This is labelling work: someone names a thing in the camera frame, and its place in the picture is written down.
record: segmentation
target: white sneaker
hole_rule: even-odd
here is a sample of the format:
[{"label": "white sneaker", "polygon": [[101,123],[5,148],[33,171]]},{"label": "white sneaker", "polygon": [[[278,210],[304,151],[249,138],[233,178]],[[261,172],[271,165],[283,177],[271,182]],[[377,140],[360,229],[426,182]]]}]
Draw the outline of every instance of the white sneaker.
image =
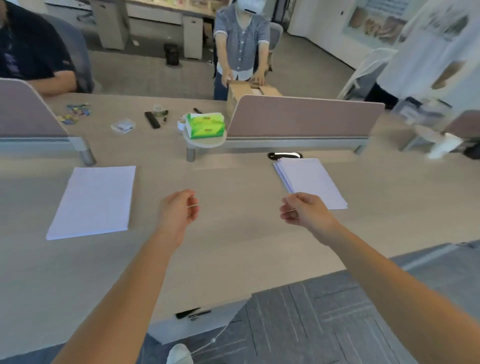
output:
[{"label": "white sneaker", "polygon": [[170,349],[167,364],[193,364],[190,350],[183,344],[177,344]]}]

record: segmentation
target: black t-shirt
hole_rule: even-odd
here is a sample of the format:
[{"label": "black t-shirt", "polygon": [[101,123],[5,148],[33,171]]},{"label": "black t-shirt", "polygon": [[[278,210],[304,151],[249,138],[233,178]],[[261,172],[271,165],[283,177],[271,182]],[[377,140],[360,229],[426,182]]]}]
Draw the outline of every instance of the black t-shirt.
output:
[{"label": "black t-shirt", "polygon": [[0,77],[30,81],[75,71],[62,39],[47,20],[5,3],[8,21],[0,29]]}]

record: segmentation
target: cord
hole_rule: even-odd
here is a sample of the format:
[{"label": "cord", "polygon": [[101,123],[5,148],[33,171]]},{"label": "cord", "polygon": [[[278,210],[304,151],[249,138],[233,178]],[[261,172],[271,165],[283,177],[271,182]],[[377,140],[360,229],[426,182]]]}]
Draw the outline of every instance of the cord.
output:
[{"label": "cord", "polygon": [[229,324],[230,324],[230,323],[228,323],[228,324],[222,329],[222,331],[220,331],[220,333],[219,333],[217,336],[215,336],[213,339],[211,339],[211,340],[208,342],[208,344],[202,346],[201,348],[195,350],[194,352],[191,352],[190,354],[191,354],[191,355],[194,355],[196,352],[199,352],[200,350],[205,349],[207,346],[210,346],[211,344],[214,344],[214,343],[216,342],[216,340],[218,339],[218,337],[219,337],[220,335],[222,335],[223,332],[227,329],[227,327],[228,327]]}]

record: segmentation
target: green tissue pack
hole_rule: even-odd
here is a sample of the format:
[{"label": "green tissue pack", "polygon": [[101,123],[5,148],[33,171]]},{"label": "green tissue pack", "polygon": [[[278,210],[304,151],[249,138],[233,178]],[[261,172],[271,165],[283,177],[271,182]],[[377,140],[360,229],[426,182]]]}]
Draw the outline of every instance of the green tissue pack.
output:
[{"label": "green tissue pack", "polygon": [[186,117],[185,127],[190,139],[213,138],[223,136],[225,123],[220,112],[209,114],[190,113]]}]

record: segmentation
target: background desk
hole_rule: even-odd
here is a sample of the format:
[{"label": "background desk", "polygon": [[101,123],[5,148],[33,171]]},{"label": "background desk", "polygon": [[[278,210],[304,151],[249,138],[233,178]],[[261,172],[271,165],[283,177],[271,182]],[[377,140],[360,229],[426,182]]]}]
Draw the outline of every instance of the background desk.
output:
[{"label": "background desk", "polygon": [[186,58],[202,59],[203,18],[215,18],[215,11],[207,7],[174,5],[167,0],[90,0],[102,46],[124,49],[130,34],[130,22],[126,3],[177,12],[183,26],[183,48]]},{"label": "background desk", "polygon": [[[286,191],[265,153],[185,161],[176,119],[194,107],[224,111],[224,102],[86,94],[48,101],[58,113],[84,102],[92,116],[69,129],[86,135],[98,166],[137,166],[130,229],[46,241],[78,156],[0,156],[0,330],[8,333],[0,358],[66,341],[153,230],[160,199],[182,188],[197,191],[202,213],[170,262],[152,322],[344,268],[307,231],[279,219]],[[170,110],[159,130],[144,118],[154,104]],[[114,134],[110,125],[124,118],[137,128]],[[320,156],[348,202],[335,215],[386,256],[477,239],[478,163],[401,153],[396,139],[409,133],[385,116],[360,157],[305,153]]]}]

